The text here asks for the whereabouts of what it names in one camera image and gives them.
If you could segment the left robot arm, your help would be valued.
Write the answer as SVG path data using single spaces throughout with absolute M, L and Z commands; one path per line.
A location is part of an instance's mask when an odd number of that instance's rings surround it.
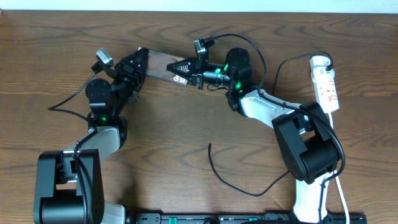
M 104 199 L 101 166 L 127 139 L 126 104 L 138 100 L 146 77 L 149 51 L 139 48 L 114 63 L 102 48 L 93 74 L 79 89 L 89 100 L 83 117 L 88 132 L 62 151 L 45 151 L 37 161 L 35 223 L 135 223 L 124 205 Z

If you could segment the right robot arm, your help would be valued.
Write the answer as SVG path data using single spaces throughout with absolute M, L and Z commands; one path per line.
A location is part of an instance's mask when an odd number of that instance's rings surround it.
M 330 124 L 330 115 L 319 101 L 289 103 L 268 94 L 252 79 L 249 52 L 233 48 L 223 65 L 208 61 L 208 51 L 167 65 L 167 71 L 189 85 L 209 84 L 227 89 L 230 108 L 272 128 L 288 172 L 296 180 L 293 214 L 303 223 L 324 223 L 326 190 L 345 167 L 341 143 Z

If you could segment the bronze Galaxy smartphone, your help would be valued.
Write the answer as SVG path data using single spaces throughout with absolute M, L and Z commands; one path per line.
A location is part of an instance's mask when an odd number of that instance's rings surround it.
M 149 49 L 148 52 L 149 54 L 146 69 L 146 75 L 148 77 L 187 86 L 186 79 L 167 71 L 168 64 L 179 62 L 184 60 L 184 58 L 151 49 Z

